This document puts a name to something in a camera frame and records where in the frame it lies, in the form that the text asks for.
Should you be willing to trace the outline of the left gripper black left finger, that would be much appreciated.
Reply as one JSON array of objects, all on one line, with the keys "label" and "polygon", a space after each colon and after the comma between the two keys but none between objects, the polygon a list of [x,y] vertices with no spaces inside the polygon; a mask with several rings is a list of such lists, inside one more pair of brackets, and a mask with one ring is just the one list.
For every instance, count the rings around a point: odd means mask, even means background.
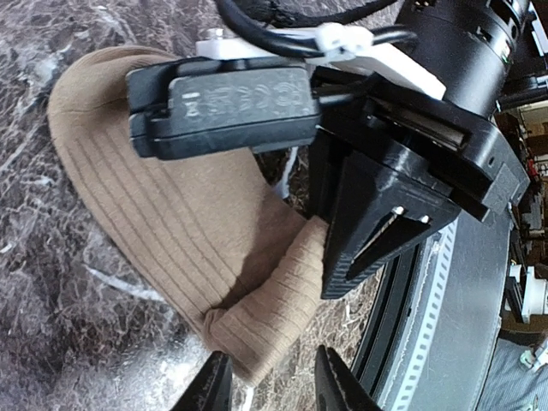
[{"label": "left gripper black left finger", "polygon": [[232,382],[232,360],[227,354],[214,351],[171,410],[230,411]]}]

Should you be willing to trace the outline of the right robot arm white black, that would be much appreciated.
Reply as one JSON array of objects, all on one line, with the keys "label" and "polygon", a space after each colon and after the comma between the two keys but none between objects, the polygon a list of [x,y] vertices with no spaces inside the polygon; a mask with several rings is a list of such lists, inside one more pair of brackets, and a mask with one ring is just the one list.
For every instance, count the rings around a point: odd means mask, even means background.
[{"label": "right robot arm white black", "polygon": [[403,53],[440,80],[433,98],[386,75],[321,68],[347,102],[325,112],[309,152],[313,212],[329,225],[321,296],[335,300],[467,213],[490,223],[529,183],[491,121],[526,26],[526,1],[407,1]]}]

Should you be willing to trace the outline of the plain brown sock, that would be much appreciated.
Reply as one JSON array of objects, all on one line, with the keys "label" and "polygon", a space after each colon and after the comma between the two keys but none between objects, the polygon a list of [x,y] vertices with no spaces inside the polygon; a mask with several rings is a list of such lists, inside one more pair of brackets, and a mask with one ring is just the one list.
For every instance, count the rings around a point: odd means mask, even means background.
[{"label": "plain brown sock", "polygon": [[51,138],[77,194],[132,266],[256,385],[317,310],[328,226],[282,201],[247,149],[174,162],[137,156],[126,76],[172,60],[133,45],[81,57],[51,92]]}]

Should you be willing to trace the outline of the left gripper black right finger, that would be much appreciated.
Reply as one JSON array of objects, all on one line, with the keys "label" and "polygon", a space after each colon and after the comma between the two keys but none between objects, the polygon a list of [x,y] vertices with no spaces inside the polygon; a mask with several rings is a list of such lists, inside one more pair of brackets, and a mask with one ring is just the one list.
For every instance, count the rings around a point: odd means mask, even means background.
[{"label": "left gripper black right finger", "polygon": [[380,411],[335,349],[320,345],[314,365],[316,409]]}]

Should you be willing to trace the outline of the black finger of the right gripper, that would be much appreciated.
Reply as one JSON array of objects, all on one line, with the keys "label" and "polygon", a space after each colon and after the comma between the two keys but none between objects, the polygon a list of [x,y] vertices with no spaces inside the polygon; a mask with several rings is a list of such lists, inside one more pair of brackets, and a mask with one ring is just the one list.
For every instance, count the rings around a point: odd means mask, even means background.
[{"label": "black finger of the right gripper", "polygon": [[309,204],[308,215],[316,215],[329,223],[337,196],[343,145],[333,135],[319,129],[308,147]]},{"label": "black finger of the right gripper", "polygon": [[450,187],[406,146],[354,151],[329,193],[321,297],[345,296],[378,268],[452,223],[461,209]]}]

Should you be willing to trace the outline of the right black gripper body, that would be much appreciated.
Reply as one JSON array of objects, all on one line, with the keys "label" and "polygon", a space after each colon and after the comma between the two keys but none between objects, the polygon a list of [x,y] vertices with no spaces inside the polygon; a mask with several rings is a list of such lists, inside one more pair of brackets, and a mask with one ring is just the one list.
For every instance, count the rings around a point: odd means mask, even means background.
[{"label": "right black gripper body", "polygon": [[395,141],[425,159],[447,186],[446,196],[484,222],[518,206],[530,179],[507,139],[490,120],[449,101],[397,86],[378,74],[314,70],[316,93],[334,99],[324,133],[380,160]]}]

